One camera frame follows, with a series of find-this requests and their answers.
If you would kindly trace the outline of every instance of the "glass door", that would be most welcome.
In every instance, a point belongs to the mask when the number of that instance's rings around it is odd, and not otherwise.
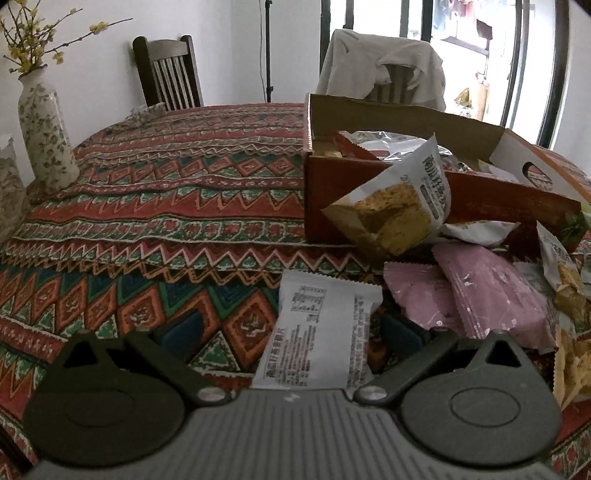
[[[560,2],[322,0],[331,36],[344,27],[430,41],[443,60],[446,112],[511,128],[545,146],[564,87],[560,72],[566,71],[568,31],[556,31]]]

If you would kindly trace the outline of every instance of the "cardboard box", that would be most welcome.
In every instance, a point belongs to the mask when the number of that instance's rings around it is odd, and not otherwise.
[[[483,160],[511,172],[523,184],[448,172],[452,188],[449,221],[519,221],[526,224],[522,243],[537,244],[536,219],[559,234],[580,212],[580,201],[591,199],[585,186],[554,158],[503,127],[419,106],[323,95],[309,95],[307,112],[305,227],[310,243],[348,243],[321,210],[390,166],[372,160],[331,157],[334,146],[330,134],[339,130],[390,131],[422,138],[430,138],[435,133],[440,145],[475,170],[478,160]],[[526,177],[532,166],[550,179],[554,193],[536,189]]]

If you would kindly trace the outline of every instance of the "floral vase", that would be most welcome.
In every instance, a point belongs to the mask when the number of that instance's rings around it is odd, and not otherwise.
[[[18,117],[35,179],[47,194],[53,194],[75,182],[80,170],[57,92],[44,80],[45,70],[46,66],[20,77],[24,89],[18,101]]]

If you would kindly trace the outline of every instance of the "red geometric tablecloth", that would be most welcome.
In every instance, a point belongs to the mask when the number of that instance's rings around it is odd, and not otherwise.
[[[303,121],[302,105],[208,107],[114,125],[77,149],[77,183],[0,248],[0,424],[31,457],[22,412],[78,329],[110,338],[197,308],[205,333],[191,366],[245,386],[283,269],[379,281],[353,248],[305,242]],[[378,331],[374,371],[390,357]],[[589,432],[573,436],[581,423],[570,422],[553,454],[568,476],[589,459]]]

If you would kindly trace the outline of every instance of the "chair backrest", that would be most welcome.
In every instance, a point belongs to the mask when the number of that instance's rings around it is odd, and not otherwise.
[[[151,42],[146,37],[137,37],[133,48],[148,106],[164,102],[169,111],[202,106],[190,35],[184,35],[180,40]]]
[[[408,84],[414,74],[413,69],[402,65],[386,65],[386,68],[390,74],[390,83],[375,85],[366,100],[409,105],[413,101],[413,91],[408,90]]]

